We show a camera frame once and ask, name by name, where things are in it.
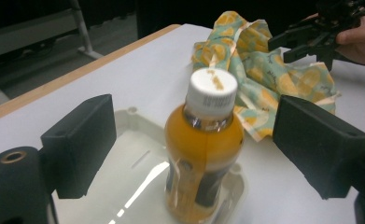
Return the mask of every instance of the clear plastic container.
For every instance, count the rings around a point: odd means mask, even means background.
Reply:
[[[60,224],[179,223],[167,210],[164,183],[169,171],[164,129],[136,107],[115,112],[118,138],[80,199],[53,199]],[[218,206],[206,223],[229,224],[247,195],[248,184],[235,163],[223,178]]]

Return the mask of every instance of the cloth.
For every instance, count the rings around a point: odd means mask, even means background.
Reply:
[[[335,112],[338,92],[323,63],[285,64],[281,49],[268,50],[272,37],[264,20],[248,22],[234,11],[224,12],[208,39],[194,45],[193,70],[228,70],[238,82],[234,112],[246,131],[259,141],[273,135],[281,94],[309,100]]]

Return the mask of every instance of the liquid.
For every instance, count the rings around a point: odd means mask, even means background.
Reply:
[[[238,118],[220,132],[204,132],[186,122],[183,105],[167,120],[165,137],[170,157],[166,202],[186,223],[202,223],[214,213],[222,177],[240,152],[244,130]]]

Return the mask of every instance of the human hand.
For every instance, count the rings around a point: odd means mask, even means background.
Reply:
[[[360,26],[337,34],[336,49],[349,60],[365,64],[365,16],[360,18]]]

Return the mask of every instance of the robotic arm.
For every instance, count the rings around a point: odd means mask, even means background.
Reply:
[[[269,50],[286,47],[284,62],[292,63],[306,55],[316,55],[331,70],[336,35],[359,25],[365,16],[365,0],[319,0],[317,16],[292,24],[281,35],[269,40]]]

